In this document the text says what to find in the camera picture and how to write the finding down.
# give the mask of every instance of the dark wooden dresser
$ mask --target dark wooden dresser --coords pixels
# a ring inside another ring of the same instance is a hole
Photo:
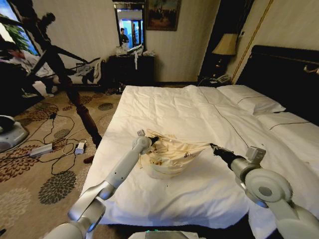
[[[118,83],[131,86],[154,85],[154,57],[139,56],[135,68],[134,56],[110,56],[106,64],[107,88],[116,88]]]

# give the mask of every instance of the charger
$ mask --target charger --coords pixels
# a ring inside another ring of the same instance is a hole
[[[82,153],[84,153],[85,143],[86,143],[86,141],[79,143],[79,144],[77,145],[77,147],[76,147],[74,153],[75,153],[75,154],[82,154]]]

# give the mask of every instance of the black headboard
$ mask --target black headboard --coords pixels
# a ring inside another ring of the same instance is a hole
[[[255,45],[236,84],[260,92],[319,125],[319,51]]]

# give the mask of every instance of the wall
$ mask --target wall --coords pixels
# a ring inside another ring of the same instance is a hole
[[[146,31],[147,50],[155,51],[156,81],[197,81],[220,0],[182,0],[177,31]],[[38,16],[52,12],[53,44],[86,60],[107,57],[119,45],[111,0],[33,0]],[[63,57],[66,67],[75,61]]]
[[[146,31],[157,81],[197,81],[219,0],[182,0],[177,31]]]
[[[56,20],[48,27],[51,42],[88,61],[112,55],[119,45],[111,0],[33,0],[39,17],[52,12]],[[66,67],[75,60],[63,57]]]
[[[318,0],[255,0],[243,27],[245,35],[237,44],[237,56],[228,65],[227,73],[237,81],[254,45],[319,50],[318,11]]]

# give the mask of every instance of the power strip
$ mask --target power strip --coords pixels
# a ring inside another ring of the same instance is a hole
[[[52,143],[46,144],[44,146],[38,147],[38,148],[34,148],[31,153],[30,153],[30,157],[35,158],[37,156],[43,155],[45,153],[51,152],[52,149]]]

